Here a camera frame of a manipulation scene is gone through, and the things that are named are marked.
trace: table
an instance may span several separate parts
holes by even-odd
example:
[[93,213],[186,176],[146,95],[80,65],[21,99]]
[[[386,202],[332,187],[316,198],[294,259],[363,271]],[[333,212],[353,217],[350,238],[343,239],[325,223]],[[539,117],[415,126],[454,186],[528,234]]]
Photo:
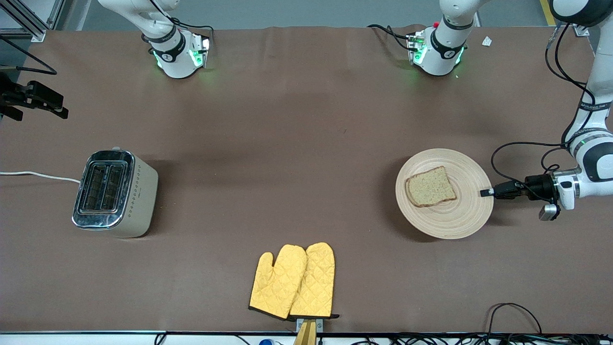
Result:
[[[2,121],[2,169],[79,178],[93,152],[120,146],[158,171],[158,198],[148,235],[105,238],[71,223],[76,184],[2,177],[0,329],[294,329],[247,309],[257,259],[325,241],[341,315],[327,331],[483,331],[489,308],[513,301],[545,332],[612,332],[611,198],[555,222],[538,220],[539,202],[497,201],[456,241],[420,233],[395,201],[422,150],[459,150],[496,184],[497,146],[559,140],[580,91],[545,67],[551,32],[476,28],[457,69],[431,77],[372,29],[219,31],[209,69],[184,80],[157,69],[138,32],[49,32],[31,50],[59,74],[21,82],[62,93],[69,119]],[[587,78],[586,39],[567,36],[560,58]],[[542,152],[509,148],[500,169],[539,174]],[[535,328],[509,309],[494,330]]]

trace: toaster slot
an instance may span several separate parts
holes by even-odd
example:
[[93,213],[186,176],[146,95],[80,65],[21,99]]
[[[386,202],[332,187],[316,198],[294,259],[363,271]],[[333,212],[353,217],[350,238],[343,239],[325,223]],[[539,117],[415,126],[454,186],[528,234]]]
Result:
[[107,185],[102,196],[102,206],[100,209],[108,211],[114,210],[117,207],[117,197],[119,195],[121,176],[123,175],[123,166],[112,165],[109,169],[109,177]]
[[102,189],[102,181],[104,180],[104,173],[106,166],[95,165],[91,170],[91,177],[89,179],[87,194],[85,195],[85,204],[83,209],[92,211],[96,209],[98,204],[98,196]]

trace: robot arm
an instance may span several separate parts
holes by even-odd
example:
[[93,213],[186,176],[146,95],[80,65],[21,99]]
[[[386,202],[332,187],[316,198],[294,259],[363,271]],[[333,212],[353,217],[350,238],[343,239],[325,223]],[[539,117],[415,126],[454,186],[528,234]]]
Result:
[[443,19],[409,37],[412,64],[434,76],[443,76],[460,62],[464,45],[473,29],[474,14],[490,0],[440,0]]
[[128,19],[153,47],[158,66],[172,78],[185,78],[203,67],[208,53],[206,37],[178,28],[166,13],[179,0],[98,0],[100,4]]
[[575,199],[613,195],[613,134],[606,126],[613,101],[613,0],[549,0],[549,4],[561,21],[600,27],[600,41],[586,84],[593,99],[584,92],[573,123],[562,136],[577,166],[551,175],[528,176],[523,185],[510,181],[481,192],[482,196],[498,199],[527,195],[540,200],[532,192],[550,198],[552,204],[543,207],[541,220],[556,218],[560,212],[557,200],[564,209],[572,210]]

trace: metal frame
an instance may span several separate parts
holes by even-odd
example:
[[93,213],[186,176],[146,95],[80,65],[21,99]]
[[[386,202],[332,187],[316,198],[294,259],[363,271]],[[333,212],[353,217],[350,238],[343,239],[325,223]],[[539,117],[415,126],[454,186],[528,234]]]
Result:
[[0,0],[0,8],[22,27],[22,29],[0,29],[0,33],[16,36],[32,35],[32,42],[42,42],[46,30],[55,29],[64,3],[65,0],[55,1],[47,21],[43,21],[21,0]]

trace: yellow oven mitt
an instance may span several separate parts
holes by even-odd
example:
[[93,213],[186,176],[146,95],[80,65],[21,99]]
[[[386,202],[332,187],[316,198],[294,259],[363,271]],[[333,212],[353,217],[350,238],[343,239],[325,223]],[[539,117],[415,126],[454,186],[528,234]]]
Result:
[[262,254],[257,264],[249,309],[287,319],[306,267],[307,254],[299,246],[283,246],[274,264],[272,253]]
[[306,257],[306,270],[289,313],[296,318],[330,318],[334,288],[334,252],[327,243],[321,242],[307,248]]

